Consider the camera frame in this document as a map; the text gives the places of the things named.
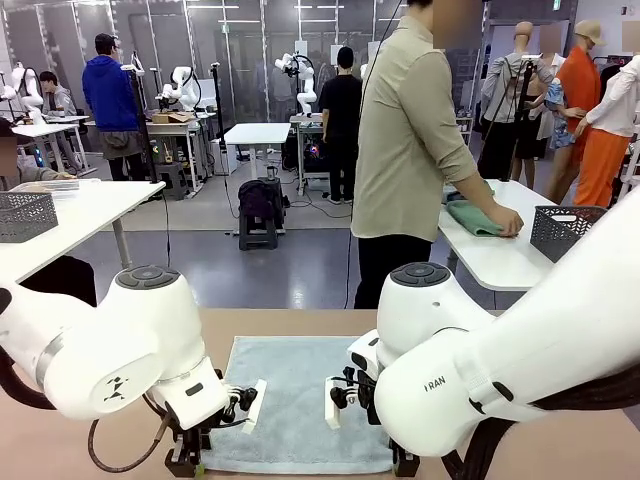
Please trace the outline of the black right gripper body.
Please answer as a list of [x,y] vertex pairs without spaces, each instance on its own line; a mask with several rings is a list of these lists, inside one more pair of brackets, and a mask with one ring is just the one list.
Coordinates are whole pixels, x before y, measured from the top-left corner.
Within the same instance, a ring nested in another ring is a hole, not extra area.
[[364,374],[364,409],[367,414],[367,421],[372,426],[379,426],[380,420],[375,407],[375,387],[376,381]]

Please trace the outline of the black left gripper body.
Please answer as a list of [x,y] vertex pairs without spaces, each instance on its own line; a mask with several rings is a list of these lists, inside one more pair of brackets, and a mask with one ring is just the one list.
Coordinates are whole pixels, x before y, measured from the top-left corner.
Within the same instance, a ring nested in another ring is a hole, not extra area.
[[182,438],[183,447],[189,451],[211,450],[210,432],[220,425],[221,414],[216,413],[199,424],[185,429],[180,426],[177,419],[172,416],[169,421],[169,428],[172,431],[173,440]]

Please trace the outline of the person's right hand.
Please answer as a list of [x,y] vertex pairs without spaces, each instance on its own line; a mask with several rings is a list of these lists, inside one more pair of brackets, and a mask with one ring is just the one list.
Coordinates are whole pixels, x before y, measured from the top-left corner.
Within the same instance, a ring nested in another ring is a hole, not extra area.
[[524,221],[515,210],[501,205],[491,211],[489,218],[499,226],[499,235],[503,237],[515,237],[524,227]]

